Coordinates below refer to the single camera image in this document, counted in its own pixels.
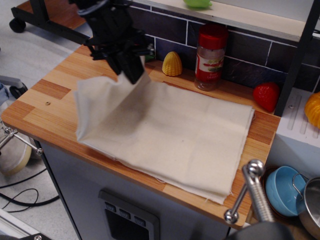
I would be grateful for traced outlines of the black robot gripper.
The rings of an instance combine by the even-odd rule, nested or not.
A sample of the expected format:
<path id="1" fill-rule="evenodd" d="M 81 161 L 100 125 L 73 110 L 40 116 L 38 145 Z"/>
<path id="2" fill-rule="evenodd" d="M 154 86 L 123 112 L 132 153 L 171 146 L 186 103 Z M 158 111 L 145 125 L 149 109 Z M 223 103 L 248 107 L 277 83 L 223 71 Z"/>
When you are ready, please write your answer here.
<path id="1" fill-rule="evenodd" d="M 83 18 L 93 36 L 84 45 L 90 49 L 94 60 L 106 60 L 117 75 L 123 71 L 130 83 L 135 85 L 144 73 L 139 56 L 155 52 L 155 48 L 147 41 L 143 30 L 133 27 L 128 9 L 128 6 L 85 8 Z"/>

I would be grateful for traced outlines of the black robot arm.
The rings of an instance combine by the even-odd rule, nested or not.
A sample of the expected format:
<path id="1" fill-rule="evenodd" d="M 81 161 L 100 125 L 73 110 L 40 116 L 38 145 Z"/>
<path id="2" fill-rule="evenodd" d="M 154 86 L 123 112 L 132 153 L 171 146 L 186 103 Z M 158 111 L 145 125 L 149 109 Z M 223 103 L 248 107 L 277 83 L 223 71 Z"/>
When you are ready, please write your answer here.
<path id="1" fill-rule="evenodd" d="M 70 0 L 85 19 L 92 37 L 84 42 L 94 60 L 105 60 L 117 74 L 125 74 L 136 84 L 144 73 L 141 56 L 154 53 L 154 46 L 146 40 L 142 29 L 134 27 L 129 14 L 131 0 Z"/>

